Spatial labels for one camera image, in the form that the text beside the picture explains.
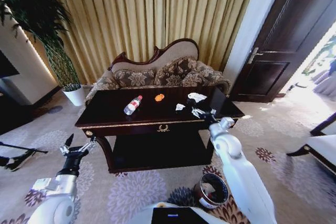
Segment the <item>table leg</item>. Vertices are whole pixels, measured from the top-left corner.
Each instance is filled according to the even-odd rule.
[[[96,141],[100,145],[100,147],[104,151],[104,155],[106,158],[107,166],[109,168],[109,173],[113,172],[113,151],[111,148],[111,145],[109,141],[106,139],[106,137],[101,136],[101,137],[96,137]]]
[[[211,159],[214,154],[214,145],[211,142],[211,137],[209,138],[208,145],[206,146],[206,152],[207,152],[207,160],[209,164],[211,164]]]

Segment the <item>small bin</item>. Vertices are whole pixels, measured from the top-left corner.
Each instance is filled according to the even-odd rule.
[[[202,188],[203,183],[209,183],[215,189],[208,197]],[[205,208],[214,209],[225,203],[228,198],[227,186],[222,178],[216,174],[207,173],[201,177],[199,183],[194,186],[195,199]]]

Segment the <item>sofa backrest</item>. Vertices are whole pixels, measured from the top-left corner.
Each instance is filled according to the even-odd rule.
[[[146,62],[131,61],[126,57],[126,53],[122,52],[113,61],[109,70],[116,72],[119,69],[144,70],[154,68],[157,71],[170,61],[184,56],[192,56],[195,60],[198,60],[198,45],[192,39],[175,40],[164,49],[154,47],[153,57]]]

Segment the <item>potted plant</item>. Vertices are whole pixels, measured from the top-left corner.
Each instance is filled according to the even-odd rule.
[[[0,0],[2,25],[6,16],[17,22],[13,26],[15,37],[21,27],[30,32],[34,40],[43,43],[64,94],[74,105],[82,105],[85,99],[83,88],[59,37],[59,33],[66,32],[63,22],[70,22],[70,14],[63,4],[58,0]]]

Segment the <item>dark cloth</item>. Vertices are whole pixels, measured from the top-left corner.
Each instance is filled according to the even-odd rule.
[[[1,157],[0,156],[0,166],[5,166],[9,162],[9,157]]]

